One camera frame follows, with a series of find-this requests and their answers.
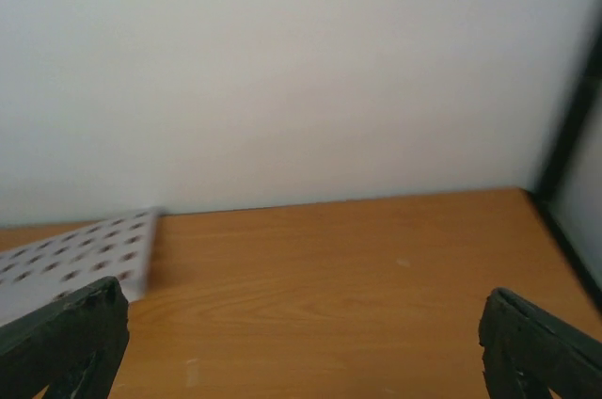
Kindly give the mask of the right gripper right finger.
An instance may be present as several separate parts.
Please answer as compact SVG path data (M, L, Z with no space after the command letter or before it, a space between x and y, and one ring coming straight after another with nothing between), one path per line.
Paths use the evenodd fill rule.
M491 398L601 396L601 342L513 291L491 292L478 333Z

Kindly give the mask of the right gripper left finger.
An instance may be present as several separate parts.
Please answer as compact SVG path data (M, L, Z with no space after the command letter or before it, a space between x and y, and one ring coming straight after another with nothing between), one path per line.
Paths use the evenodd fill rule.
M129 302L104 277L1 327L1 396L106 398L129 342Z

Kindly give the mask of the white perforated music stand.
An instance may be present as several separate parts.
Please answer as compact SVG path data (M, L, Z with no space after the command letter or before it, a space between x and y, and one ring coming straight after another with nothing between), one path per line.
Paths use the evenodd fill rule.
M147 290L157 207L131 211L1 252L1 324L5 325L104 277L130 302Z

